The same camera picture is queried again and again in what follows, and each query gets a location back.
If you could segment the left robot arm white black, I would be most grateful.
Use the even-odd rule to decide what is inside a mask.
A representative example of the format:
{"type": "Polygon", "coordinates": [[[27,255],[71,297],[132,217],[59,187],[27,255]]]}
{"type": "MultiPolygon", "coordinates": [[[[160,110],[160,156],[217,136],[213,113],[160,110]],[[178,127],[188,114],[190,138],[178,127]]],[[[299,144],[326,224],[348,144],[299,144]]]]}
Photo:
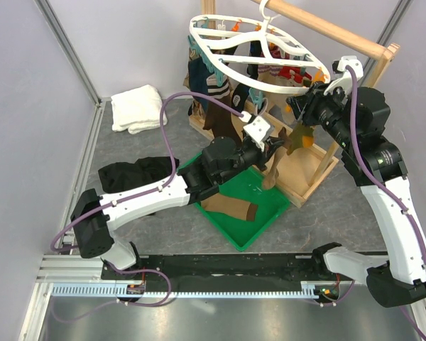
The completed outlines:
{"type": "Polygon", "coordinates": [[[283,144],[278,137],[255,142],[246,136],[238,148],[233,139],[218,137],[192,162],[162,180],[113,194],[84,191],[71,214],[80,256],[99,257],[115,266],[124,278],[136,278],[142,269],[137,249],[132,242],[113,238],[114,230],[161,210],[202,202],[251,166],[264,171],[283,144]]]}

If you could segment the brown striped sock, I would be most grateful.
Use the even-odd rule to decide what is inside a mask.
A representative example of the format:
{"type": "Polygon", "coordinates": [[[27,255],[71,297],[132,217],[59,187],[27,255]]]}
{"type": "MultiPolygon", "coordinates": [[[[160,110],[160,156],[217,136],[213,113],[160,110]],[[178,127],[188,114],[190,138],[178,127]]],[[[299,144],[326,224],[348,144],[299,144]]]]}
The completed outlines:
{"type": "MultiPolygon", "coordinates": [[[[210,75],[206,79],[207,94],[225,104],[227,107],[231,106],[230,97],[230,84],[225,78],[222,85],[217,84],[217,77],[210,75]]],[[[241,138],[231,121],[231,112],[227,109],[220,107],[218,104],[209,102],[204,121],[204,130],[211,130],[214,138],[229,137],[234,140],[237,147],[241,146],[241,138]]]]}
{"type": "Polygon", "coordinates": [[[273,126],[263,117],[267,107],[268,100],[264,98],[261,110],[258,110],[258,105],[256,105],[254,114],[242,111],[239,116],[240,121],[244,123],[242,129],[244,137],[249,137],[260,148],[263,148],[264,141],[273,130],[273,126]]]}

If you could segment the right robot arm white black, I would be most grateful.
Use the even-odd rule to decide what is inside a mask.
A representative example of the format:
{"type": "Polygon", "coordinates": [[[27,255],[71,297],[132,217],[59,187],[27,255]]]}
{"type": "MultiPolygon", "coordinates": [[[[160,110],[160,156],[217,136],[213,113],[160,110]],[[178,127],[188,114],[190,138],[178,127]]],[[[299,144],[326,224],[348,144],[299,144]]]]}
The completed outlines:
{"type": "Polygon", "coordinates": [[[366,285],[386,308],[420,301],[426,298],[426,239],[411,223],[417,217],[402,154],[383,136],[391,108],[374,88],[359,87],[349,95],[339,89],[326,94],[326,88],[317,83],[287,103],[299,122],[321,126],[342,148],[344,167],[371,206],[388,258],[332,242],[313,251],[312,274],[322,280],[345,275],[366,285]]]}

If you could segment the white oval sock hanger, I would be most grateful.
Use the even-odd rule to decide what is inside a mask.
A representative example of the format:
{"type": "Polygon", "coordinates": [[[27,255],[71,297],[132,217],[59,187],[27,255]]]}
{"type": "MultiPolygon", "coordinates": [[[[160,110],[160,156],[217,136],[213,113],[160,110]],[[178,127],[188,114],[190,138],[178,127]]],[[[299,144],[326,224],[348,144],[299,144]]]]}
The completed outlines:
{"type": "Polygon", "coordinates": [[[273,26],[275,16],[265,13],[267,1],[261,1],[260,21],[218,14],[202,14],[190,19],[189,42],[205,64],[207,70],[222,81],[225,76],[255,90],[275,94],[299,95],[304,87],[273,85],[246,76],[231,64],[257,67],[297,67],[300,70],[316,70],[320,81],[331,80],[327,67],[302,43],[289,33],[273,26]]]}

